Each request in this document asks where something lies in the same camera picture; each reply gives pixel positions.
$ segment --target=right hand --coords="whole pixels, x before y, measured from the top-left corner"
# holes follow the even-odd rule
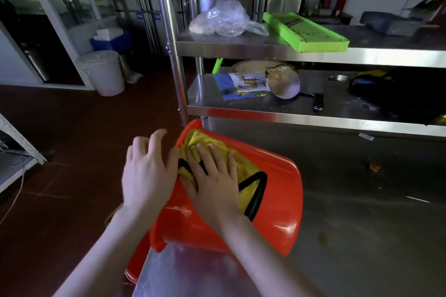
[[[214,158],[202,145],[197,144],[207,175],[192,153],[186,149],[187,162],[197,180],[198,191],[189,179],[180,178],[194,209],[203,221],[223,238],[226,226],[237,216],[242,215],[237,166],[234,157],[229,154],[228,170],[217,146],[211,145],[210,149]]]

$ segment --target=yellow towel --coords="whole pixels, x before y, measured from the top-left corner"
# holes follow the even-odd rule
[[[237,152],[232,148],[227,147],[225,143],[213,139],[212,137],[204,134],[202,131],[199,131],[197,129],[191,129],[188,132],[180,148],[178,174],[187,177],[195,185],[196,185],[195,178],[190,172],[190,167],[187,164],[186,148],[188,148],[192,152],[193,157],[198,162],[201,162],[200,154],[198,153],[197,150],[197,143],[201,144],[203,147],[208,149],[209,152],[210,152],[210,145],[211,144],[216,145],[225,161],[226,167],[228,163],[227,157],[229,153],[232,154],[237,164],[237,180],[239,182],[239,192],[240,192],[240,211],[242,213],[246,213],[247,212],[246,209],[248,208],[249,203],[253,198],[257,187],[259,186],[259,183],[262,182],[262,186],[266,185],[266,174],[263,173],[255,164],[253,164],[239,152]]]

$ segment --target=hand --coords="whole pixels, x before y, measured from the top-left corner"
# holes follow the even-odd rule
[[[123,209],[132,217],[159,215],[170,199],[178,173],[179,149],[172,148],[164,166],[161,139],[166,134],[159,129],[147,137],[135,137],[127,149],[127,160],[122,175]]]
[[[197,210],[203,221],[223,238],[226,226],[230,225],[237,216],[242,215],[239,207],[240,195],[236,161],[229,154],[228,171],[217,146],[210,146],[214,158],[200,144],[197,144],[197,149],[208,175],[204,173],[197,160],[187,149],[187,162],[197,180],[198,191],[189,179],[180,177],[181,182],[194,209]]]

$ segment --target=red tile floor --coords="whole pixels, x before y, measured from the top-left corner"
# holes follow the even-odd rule
[[[167,128],[163,154],[182,131],[167,59],[163,68],[115,97],[94,91],[0,87],[0,113],[49,160],[25,174],[0,225],[0,295],[51,296],[122,202],[126,148],[137,135]],[[186,68],[188,83],[194,78]],[[0,219],[20,187],[0,194]],[[131,296],[124,277],[116,296]]]

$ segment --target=green handle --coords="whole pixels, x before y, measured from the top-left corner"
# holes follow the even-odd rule
[[[217,58],[217,61],[215,62],[215,65],[214,65],[214,69],[212,70],[212,74],[217,74],[219,72],[222,61],[223,61],[223,58]]]

